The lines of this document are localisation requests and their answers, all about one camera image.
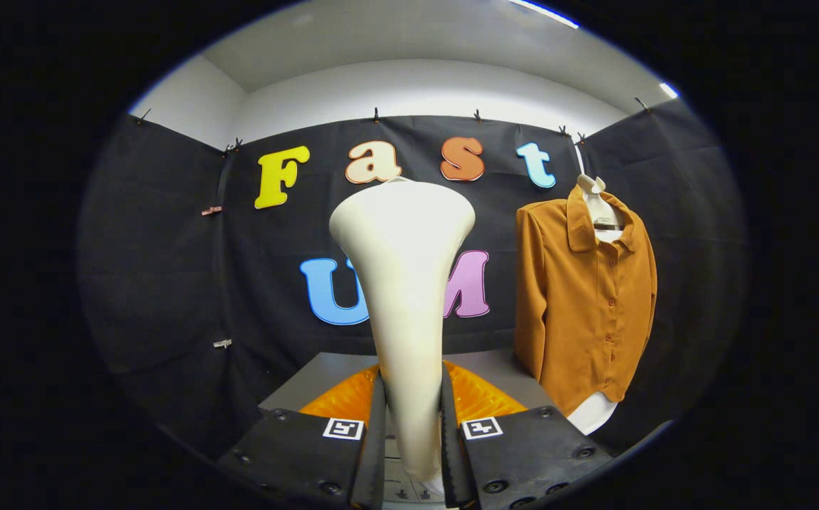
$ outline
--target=white mannequin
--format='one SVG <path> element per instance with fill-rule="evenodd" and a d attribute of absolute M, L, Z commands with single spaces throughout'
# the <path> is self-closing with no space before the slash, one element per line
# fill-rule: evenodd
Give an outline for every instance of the white mannequin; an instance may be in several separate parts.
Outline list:
<path fill-rule="evenodd" d="M 600 193 L 604 191 L 604 181 L 596 178 L 594 181 L 586 174 L 577 177 L 577 186 L 582 190 L 582 199 L 589 210 L 593 223 L 623 226 L 623 214 L 604 201 Z M 600 242 L 614 242 L 621 238 L 623 230 L 596 229 L 595 237 Z M 567 417 L 583 434 L 591 434 L 603 426 L 610 419 L 617 407 L 617 402 L 611 402 L 601 391 L 591 394 L 577 409 Z"/>
<path fill-rule="evenodd" d="M 457 191 L 403 177 L 351 195 L 329 221 L 365 295 L 403 467 L 441 496 L 444 298 L 474 223 Z"/>

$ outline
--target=pink letter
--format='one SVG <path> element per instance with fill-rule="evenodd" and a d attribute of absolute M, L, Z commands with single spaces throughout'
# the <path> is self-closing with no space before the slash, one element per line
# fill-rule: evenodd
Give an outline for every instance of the pink letter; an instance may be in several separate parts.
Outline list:
<path fill-rule="evenodd" d="M 488 253 L 480 249 L 464 251 L 457 258 L 444 296 L 445 319 L 451 315 L 458 296 L 461 306 L 457 307 L 457 317 L 478 317 L 488 313 L 488 303 L 485 302 L 486 262 Z"/>

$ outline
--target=orange letter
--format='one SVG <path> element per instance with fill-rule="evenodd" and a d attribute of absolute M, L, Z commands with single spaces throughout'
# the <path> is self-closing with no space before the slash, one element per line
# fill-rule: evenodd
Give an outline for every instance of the orange letter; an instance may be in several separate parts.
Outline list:
<path fill-rule="evenodd" d="M 448 181 L 474 181 L 485 173 L 485 164 L 476 154 L 482 154 L 482 145 L 475 138 L 448 138 L 441 148 L 446 161 L 441 162 L 441 173 Z"/>
<path fill-rule="evenodd" d="M 347 181 L 353 184 L 365 184 L 378 179 L 387 181 L 403 172 L 397 166 L 397 151 L 387 142 L 365 142 L 350 149 L 350 158 L 355 159 L 347 166 Z"/>
<path fill-rule="evenodd" d="M 255 199 L 255 209 L 264 209 L 281 205 L 287 201 L 287 194 L 281 191 L 281 181 L 287 188 L 292 188 L 296 183 L 296 163 L 294 161 L 283 162 L 287 159 L 296 159 L 304 164 L 309 161 L 309 149 L 303 145 L 295 149 L 272 152 L 265 154 L 258 159 L 261 165 L 261 186 L 258 190 L 258 198 Z"/>

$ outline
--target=shirt sleeve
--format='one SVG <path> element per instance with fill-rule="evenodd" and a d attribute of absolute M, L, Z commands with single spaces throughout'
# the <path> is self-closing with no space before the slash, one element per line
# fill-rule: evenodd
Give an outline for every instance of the shirt sleeve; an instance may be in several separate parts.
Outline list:
<path fill-rule="evenodd" d="M 514 351 L 536 380 L 541 380 L 545 356 L 547 294 L 542 232 L 528 210 L 517 210 Z"/>
<path fill-rule="evenodd" d="M 649 343 L 649 336 L 652 335 L 652 325 L 655 321 L 655 295 L 658 294 L 658 274 L 655 272 L 655 252 L 652 249 L 652 242 L 649 242 L 649 235 L 645 236 L 645 245 L 649 256 L 649 281 L 652 285 L 652 304 L 649 307 L 649 329 L 645 333 L 646 344 Z"/>

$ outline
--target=orange mesh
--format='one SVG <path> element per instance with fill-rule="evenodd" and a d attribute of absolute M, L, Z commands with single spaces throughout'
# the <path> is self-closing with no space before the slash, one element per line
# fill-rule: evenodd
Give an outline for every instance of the orange mesh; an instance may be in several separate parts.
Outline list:
<path fill-rule="evenodd" d="M 500 417 L 526 410 L 523 404 L 513 400 L 478 375 L 449 361 L 445 361 L 444 364 L 448 367 L 454 390 L 457 425 L 471 419 Z M 368 426 L 371 394 L 377 375 L 378 365 L 350 375 L 300 409 L 300 413 L 316 417 L 362 420 Z"/>

